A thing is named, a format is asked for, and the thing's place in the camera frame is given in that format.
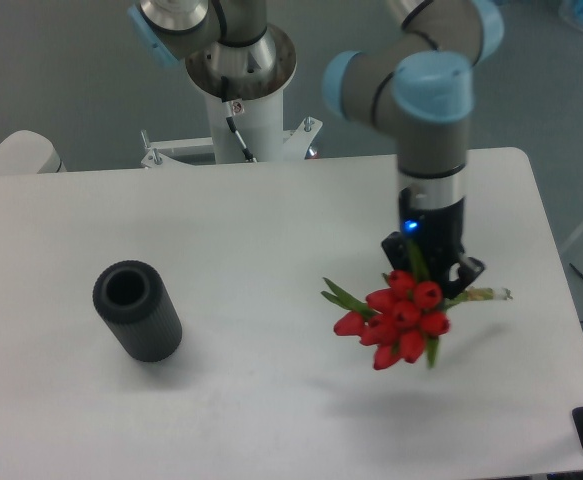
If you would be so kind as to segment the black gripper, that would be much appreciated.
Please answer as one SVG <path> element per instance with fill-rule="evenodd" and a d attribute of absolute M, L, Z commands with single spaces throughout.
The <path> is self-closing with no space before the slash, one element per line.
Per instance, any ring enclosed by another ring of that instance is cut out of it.
<path fill-rule="evenodd" d="M 458 297 L 485 271 L 481 260 L 464 253 L 464 200 L 425 210 L 416 208 L 410 196 L 400 196 L 398 213 L 401 230 L 381 243 L 393 270 L 411 271 L 407 247 L 411 240 L 419 247 L 432 280 L 441 285 L 446 299 Z"/>

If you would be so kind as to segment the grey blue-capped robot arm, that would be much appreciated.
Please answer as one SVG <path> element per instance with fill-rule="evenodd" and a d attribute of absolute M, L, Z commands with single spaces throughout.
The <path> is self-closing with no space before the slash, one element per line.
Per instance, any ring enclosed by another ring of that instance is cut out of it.
<path fill-rule="evenodd" d="M 422 257 L 447 298 L 484 271 L 462 244 L 473 69 L 498 48 L 504 25 L 490 1 L 403 1 L 400 38 L 385 50 L 346 51 L 322 80 L 326 105 L 397 144 L 399 227 L 382 243 L 391 266 Z M 283 134 L 282 94 L 297 54 L 263 1 L 138 1 L 139 39 L 165 65 L 183 66 L 206 98 L 219 164 L 299 157 Z"/>

